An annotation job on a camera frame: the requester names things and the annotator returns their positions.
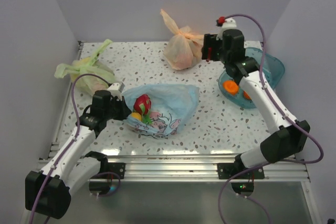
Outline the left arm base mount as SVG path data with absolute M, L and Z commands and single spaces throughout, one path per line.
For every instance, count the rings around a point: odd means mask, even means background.
M 94 172 L 94 176 L 102 176 L 104 178 L 120 178 L 124 179 L 125 173 L 125 163 L 117 162 L 117 163 L 109 163 L 108 156 L 106 154 L 89 151 L 85 156 L 85 160 L 89 161 L 97 161 L 98 168 L 97 172 Z

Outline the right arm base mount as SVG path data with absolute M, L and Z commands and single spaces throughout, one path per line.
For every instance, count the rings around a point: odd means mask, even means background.
M 229 179 L 238 173 L 245 171 L 247 168 L 243 165 L 241 154 L 237 155 L 231 163 L 218 163 L 217 173 L 219 179 Z M 264 179 L 265 174 L 263 168 L 254 169 L 247 173 L 236 176 L 235 179 Z

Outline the yellow mango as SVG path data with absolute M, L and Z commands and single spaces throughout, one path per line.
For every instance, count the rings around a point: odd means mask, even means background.
M 142 122 L 142 115 L 138 112 L 132 112 L 130 116 L 140 122 Z

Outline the blue plastic bag with fruit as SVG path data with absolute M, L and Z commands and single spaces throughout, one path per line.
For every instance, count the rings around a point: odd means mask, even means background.
M 194 116 L 199 104 L 200 89 L 185 84 L 146 84 L 123 93 L 129 109 L 135 112 L 136 100 L 147 95 L 150 113 L 141 120 L 128 116 L 125 124 L 140 135 L 165 138 L 177 134 Z

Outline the red dragon fruit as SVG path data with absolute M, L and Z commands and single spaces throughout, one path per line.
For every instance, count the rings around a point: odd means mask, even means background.
M 151 99 L 147 94 L 139 96 L 133 105 L 133 111 L 141 115 L 141 121 L 145 124 L 152 123 L 150 118 L 151 106 Z

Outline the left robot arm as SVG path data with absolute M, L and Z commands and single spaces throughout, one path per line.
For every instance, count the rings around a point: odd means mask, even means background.
M 40 171 L 31 171 L 25 179 L 25 207 L 29 222 L 35 213 L 60 219 L 67 212 L 75 192 L 90 178 L 104 178 L 113 172 L 107 156 L 84 151 L 105 129 L 109 120 L 123 121 L 131 114 L 119 90 L 99 90 L 92 97 L 92 104 L 77 117 L 77 125 L 68 141 Z

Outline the orange tangerine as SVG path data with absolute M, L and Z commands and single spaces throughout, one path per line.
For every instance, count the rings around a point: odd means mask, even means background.
M 224 81 L 223 88 L 230 95 L 236 95 L 239 92 L 239 86 L 233 80 Z
M 250 98 L 250 96 L 247 94 L 247 92 L 243 92 L 243 97 L 246 99 L 246 100 L 249 100 L 249 101 L 251 101 L 251 98 Z

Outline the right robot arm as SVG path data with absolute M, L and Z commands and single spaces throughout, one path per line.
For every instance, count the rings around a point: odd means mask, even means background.
M 298 121 L 279 100 L 260 71 L 260 64 L 246 55 L 244 43 L 240 30 L 229 29 L 221 39 L 205 34 L 202 49 L 203 59 L 224 64 L 226 73 L 249 95 L 270 133 L 258 147 L 235 157 L 234 172 L 240 178 L 250 175 L 255 166 L 276 163 L 301 152 L 310 131 L 308 122 Z

